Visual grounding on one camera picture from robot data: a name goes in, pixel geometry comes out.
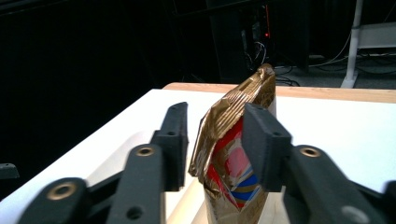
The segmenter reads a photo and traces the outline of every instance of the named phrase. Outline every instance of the table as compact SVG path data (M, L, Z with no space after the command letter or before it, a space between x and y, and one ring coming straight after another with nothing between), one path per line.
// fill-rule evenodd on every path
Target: table
M166 109L182 101L189 104L190 157L200 118L233 87L171 83L162 90L149 91L0 202L0 222L15 223L27 204L53 180L77 176L93 185L121 170L129 150L147 143L153 131L160 129ZM384 179L396 179L396 91L276 87L276 103L277 117L293 135L293 144L329 149L345 173L376 190L381 189ZM356 164L349 165L350 158ZM369 160L374 164L367 167ZM356 167L363 172L356 172ZM186 175L186 187L181 192L166 193L168 223L205 223L203 200L202 186ZM287 223L279 194L267 202L265 221Z

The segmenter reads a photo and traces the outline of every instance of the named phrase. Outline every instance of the wooden edge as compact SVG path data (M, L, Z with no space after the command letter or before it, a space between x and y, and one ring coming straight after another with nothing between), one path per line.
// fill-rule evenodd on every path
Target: wooden edge
M173 82L163 87L163 89L174 91L209 91L226 93L235 86L236 85L234 84ZM276 86L276 95L300 98L396 103L396 90Z

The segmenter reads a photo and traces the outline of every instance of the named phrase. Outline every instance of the crumpled wrapper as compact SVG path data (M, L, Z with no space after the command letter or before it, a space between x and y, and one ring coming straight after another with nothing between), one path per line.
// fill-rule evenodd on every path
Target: crumpled wrapper
M270 64L226 93L201 119L189 173L204 185L209 223L257 223L267 193L241 144L245 103L276 114L276 78Z

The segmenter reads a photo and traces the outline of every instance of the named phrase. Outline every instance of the gold foil bag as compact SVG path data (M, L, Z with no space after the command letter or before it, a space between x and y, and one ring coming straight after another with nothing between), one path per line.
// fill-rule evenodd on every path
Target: gold foil bag
M201 119L189 173L204 185L209 223L257 223L267 197L241 145L245 103L275 106L270 64L227 92Z

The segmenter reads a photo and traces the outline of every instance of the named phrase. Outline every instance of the chip bag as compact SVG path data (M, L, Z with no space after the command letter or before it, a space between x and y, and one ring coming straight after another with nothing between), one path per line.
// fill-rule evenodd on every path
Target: chip bag
M245 103L276 114L276 78L270 64L227 92L206 112L192 154L189 173L204 185L209 223L257 223L267 193L241 144Z

